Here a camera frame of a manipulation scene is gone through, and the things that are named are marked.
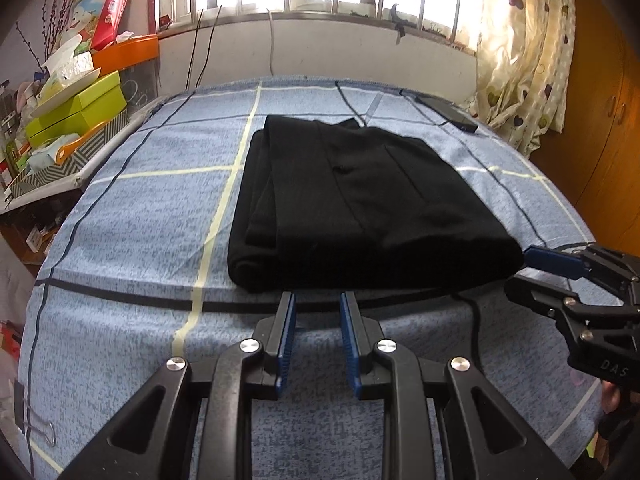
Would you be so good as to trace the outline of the person's right hand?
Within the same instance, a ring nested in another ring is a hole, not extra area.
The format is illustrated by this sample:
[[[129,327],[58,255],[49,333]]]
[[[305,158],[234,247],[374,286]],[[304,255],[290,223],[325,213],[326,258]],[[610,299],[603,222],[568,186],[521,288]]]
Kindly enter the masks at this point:
[[[614,412],[620,405],[620,388],[612,382],[602,382],[601,405],[605,413]]]

